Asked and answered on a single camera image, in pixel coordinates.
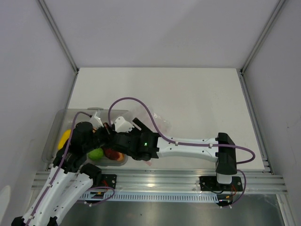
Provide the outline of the orange red toy hot dog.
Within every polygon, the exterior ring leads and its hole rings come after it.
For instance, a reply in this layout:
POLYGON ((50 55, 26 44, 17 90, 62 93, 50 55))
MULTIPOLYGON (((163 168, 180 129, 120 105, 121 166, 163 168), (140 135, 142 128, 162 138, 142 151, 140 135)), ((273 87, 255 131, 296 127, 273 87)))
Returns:
POLYGON ((103 150, 104 155, 106 156, 106 158, 112 160, 112 161, 123 161, 124 160, 124 154, 117 152, 113 149, 104 149, 103 150))

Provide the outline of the clear pink zip top bag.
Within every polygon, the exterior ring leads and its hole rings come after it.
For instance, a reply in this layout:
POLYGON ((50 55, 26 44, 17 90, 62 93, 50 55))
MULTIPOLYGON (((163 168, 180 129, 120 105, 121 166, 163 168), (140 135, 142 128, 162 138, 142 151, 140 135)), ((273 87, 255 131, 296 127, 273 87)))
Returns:
MULTIPOLYGON (((169 121, 167 121, 164 117, 160 116, 157 114, 151 106, 147 106, 151 116, 153 117, 158 129, 160 130, 161 133, 164 135, 168 135, 170 129, 171 129, 171 124, 169 121)), ((142 105, 136 104, 135 107, 131 108, 127 113, 123 115, 123 117, 129 121, 132 122, 134 118, 139 119, 145 126, 147 126, 152 132, 157 132, 151 118, 146 111, 146 109, 142 105)))

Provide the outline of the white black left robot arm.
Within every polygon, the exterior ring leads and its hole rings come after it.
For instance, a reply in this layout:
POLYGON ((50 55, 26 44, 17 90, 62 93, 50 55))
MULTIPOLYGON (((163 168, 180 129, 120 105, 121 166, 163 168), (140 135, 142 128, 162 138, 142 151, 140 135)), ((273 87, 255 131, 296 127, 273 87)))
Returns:
POLYGON ((73 125, 59 150, 48 179, 29 210, 12 221, 13 226, 58 226, 86 191, 114 188, 104 182, 99 167, 84 162, 87 153, 108 144, 112 131, 107 123, 95 129, 90 122, 73 125))

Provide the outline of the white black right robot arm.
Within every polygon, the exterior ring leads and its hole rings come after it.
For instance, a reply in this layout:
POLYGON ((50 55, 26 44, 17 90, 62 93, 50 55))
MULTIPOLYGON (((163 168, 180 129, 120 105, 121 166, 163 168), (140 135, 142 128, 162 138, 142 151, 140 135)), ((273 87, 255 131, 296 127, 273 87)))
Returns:
POLYGON ((236 150, 229 144, 230 137, 219 133, 216 138, 201 140, 166 137, 153 132, 138 119, 136 123, 118 117, 112 127, 115 131, 112 148, 132 157, 136 161, 150 161, 166 157, 187 157, 215 163, 215 186, 225 190, 231 186, 237 173, 236 150))

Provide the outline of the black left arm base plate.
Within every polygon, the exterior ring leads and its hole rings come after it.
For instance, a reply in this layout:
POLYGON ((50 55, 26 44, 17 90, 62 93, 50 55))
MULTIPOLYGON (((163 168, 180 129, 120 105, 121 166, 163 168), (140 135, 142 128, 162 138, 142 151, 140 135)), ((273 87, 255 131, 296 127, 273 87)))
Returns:
POLYGON ((111 187, 115 189, 116 184, 117 184, 116 174, 102 174, 101 183, 100 183, 101 186, 111 187))

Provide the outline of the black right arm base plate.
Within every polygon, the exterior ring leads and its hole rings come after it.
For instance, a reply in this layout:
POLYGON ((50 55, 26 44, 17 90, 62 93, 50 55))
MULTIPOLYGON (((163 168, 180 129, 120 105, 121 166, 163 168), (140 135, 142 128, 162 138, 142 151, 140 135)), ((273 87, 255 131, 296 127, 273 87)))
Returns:
POLYGON ((242 192, 243 184, 240 177, 232 177, 230 184, 221 184, 217 181, 217 176, 200 176, 199 184, 201 191, 208 191, 215 194, 222 192, 242 192))

